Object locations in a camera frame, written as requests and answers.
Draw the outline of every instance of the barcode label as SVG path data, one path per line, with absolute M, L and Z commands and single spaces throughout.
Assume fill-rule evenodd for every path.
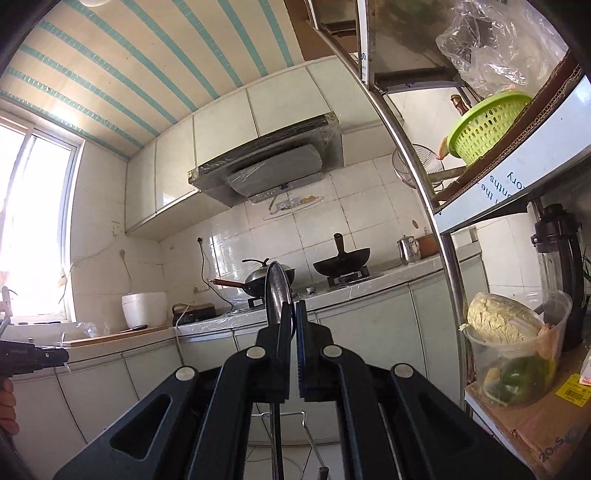
M 582 400 L 583 399 L 582 393 L 577 393 L 574 390 L 571 390 L 570 388 L 566 392 L 564 392 L 564 394 L 567 397 L 574 398 L 575 400 Z
M 578 407 L 584 407 L 587 400 L 591 398 L 591 387 L 585 387 L 579 383 L 579 374 L 573 374 L 556 391 L 556 395 L 563 398 Z

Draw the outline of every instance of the white container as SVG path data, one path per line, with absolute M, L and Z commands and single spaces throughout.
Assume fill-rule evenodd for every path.
M 125 295 L 121 297 L 121 303 L 129 328 L 139 325 L 160 327 L 168 320 L 168 300 L 165 291 Z

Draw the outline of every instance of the white cabinet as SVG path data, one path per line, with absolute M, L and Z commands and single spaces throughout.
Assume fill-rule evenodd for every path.
M 460 264 L 468 301 L 488 291 L 480 257 Z M 410 284 L 429 380 L 456 404 L 460 403 L 460 371 L 456 325 L 443 272 Z
M 54 375 L 26 381 L 17 376 L 13 381 L 21 428 L 14 443 L 33 474 L 39 480 L 50 480 L 86 442 Z
M 247 90 L 260 136 L 330 112 L 305 67 L 264 79 Z
M 330 109 L 338 117 L 343 131 L 370 124 L 381 125 L 374 107 L 339 59 L 312 63 L 307 69 Z
M 123 357 L 140 398 L 144 398 L 181 367 L 174 340 L 124 352 Z
M 154 162 L 156 143 L 140 151 L 127 164 L 125 181 L 125 229 L 129 230 L 156 211 Z
M 407 285 L 316 315 L 330 328 L 337 345 L 353 350 L 367 364 L 390 369 L 404 362 L 425 374 L 421 335 Z
M 185 364 L 200 372 L 221 367 L 237 352 L 232 332 L 181 337 L 180 343 Z
M 193 118 L 189 117 L 156 140 L 156 211 L 195 190 L 187 175 L 194 168 Z
M 129 410 L 138 396 L 120 354 L 78 362 L 70 368 L 71 373 L 58 369 L 58 378 L 72 415 L 90 442 Z
M 193 122 L 197 166 L 257 137 L 245 90 L 198 110 Z

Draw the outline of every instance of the shelf board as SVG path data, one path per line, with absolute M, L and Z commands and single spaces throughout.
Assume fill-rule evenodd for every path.
M 435 214 L 440 232 L 472 225 L 522 199 L 591 154 L 591 84 L 579 82 L 564 102 L 501 163 Z

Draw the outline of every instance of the window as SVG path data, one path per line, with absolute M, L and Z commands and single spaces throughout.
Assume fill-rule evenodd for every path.
M 0 283 L 13 323 L 65 320 L 60 285 L 76 147 L 0 117 Z

